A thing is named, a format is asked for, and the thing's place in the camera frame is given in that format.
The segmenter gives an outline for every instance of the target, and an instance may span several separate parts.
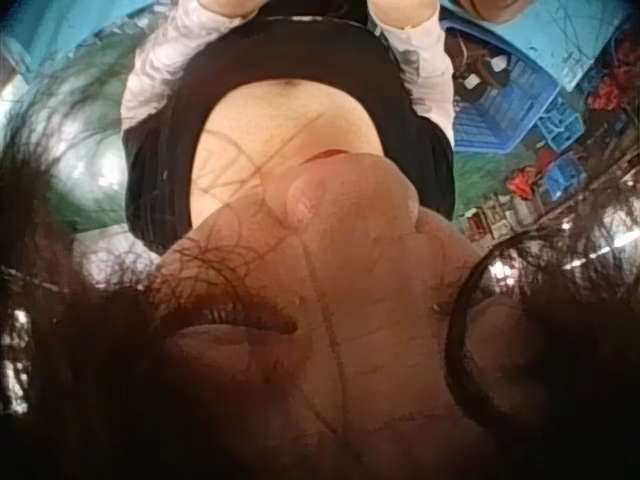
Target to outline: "black hair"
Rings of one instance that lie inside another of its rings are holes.
[[[81,108],[96,85],[67,111]],[[251,478],[220,442],[216,412],[181,353],[168,347],[177,332],[207,321],[202,312],[160,308],[124,263],[116,262],[119,281],[96,286],[70,254],[71,233],[51,210],[56,158],[46,145],[64,116],[35,128],[45,97],[40,91],[14,112],[0,154],[3,474]],[[591,187],[572,229],[545,224],[500,243],[457,294],[445,344],[448,386],[500,452],[490,470],[470,478],[640,474],[640,269],[633,244],[616,241],[613,225],[623,217],[626,231],[640,228],[637,190],[616,176]],[[535,362],[519,372],[544,386],[546,414],[534,426],[498,407],[466,345],[469,307],[490,265],[505,258],[519,265],[508,293],[542,339]]]

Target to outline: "red object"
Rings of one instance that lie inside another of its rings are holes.
[[[593,110],[617,110],[635,95],[636,79],[640,77],[640,46],[631,40],[621,42],[616,48],[616,59],[616,66],[589,96],[589,107]]]
[[[531,200],[533,198],[533,182],[537,173],[535,167],[519,168],[507,180],[507,188],[522,200]]]
[[[303,163],[313,162],[314,160],[321,160],[323,158],[331,158],[336,155],[341,155],[343,153],[348,153],[346,150],[341,150],[339,148],[331,148],[329,150],[323,150],[320,153],[316,153],[313,157],[308,158]]]
[[[540,150],[538,150],[538,154],[536,155],[536,157],[536,170],[538,174],[542,175],[547,171],[549,165],[557,160],[558,154],[547,145],[545,145]]]

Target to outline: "nose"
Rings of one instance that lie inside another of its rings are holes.
[[[369,235],[415,232],[415,188],[391,161],[371,154],[342,154],[304,164],[264,185],[267,203],[304,234],[361,226]]]

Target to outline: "white sleeve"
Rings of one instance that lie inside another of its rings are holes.
[[[414,110],[442,128],[453,146],[453,65],[444,50],[440,12],[422,25],[404,30],[384,25],[373,13],[371,16],[398,57]]]
[[[245,21],[206,10],[198,0],[180,0],[167,23],[136,51],[135,66],[127,79],[120,108],[122,129],[160,110],[189,60],[208,43]]]

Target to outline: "blue wall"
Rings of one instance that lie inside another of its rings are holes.
[[[3,47],[30,77],[42,62],[154,0],[22,0],[5,25]]]

